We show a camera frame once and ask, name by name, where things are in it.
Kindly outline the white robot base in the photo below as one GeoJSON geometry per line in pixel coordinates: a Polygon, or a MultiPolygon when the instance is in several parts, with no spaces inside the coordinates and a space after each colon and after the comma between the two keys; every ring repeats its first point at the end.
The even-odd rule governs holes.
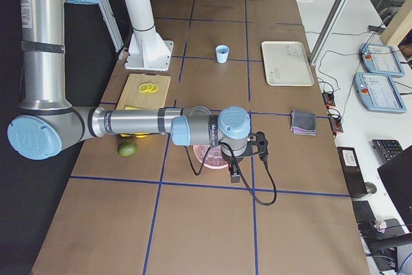
{"type": "Polygon", "coordinates": [[[124,0],[133,29],[125,67],[129,70],[167,71],[174,43],[155,28],[150,0],[124,0]]]}

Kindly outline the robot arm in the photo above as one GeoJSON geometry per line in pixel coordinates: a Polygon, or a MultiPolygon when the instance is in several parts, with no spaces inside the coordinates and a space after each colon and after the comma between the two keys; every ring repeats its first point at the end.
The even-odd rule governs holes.
{"type": "MultiPolygon", "coordinates": [[[[115,54],[96,5],[66,5],[67,98],[77,106],[96,106],[115,66],[115,54]]],[[[23,95],[19,0],[1,0],[1,189],[60,188],[75,166],[82,144],[46,160],[29,160],[10,146],[6,128],[18,114],[23,95]]]]}

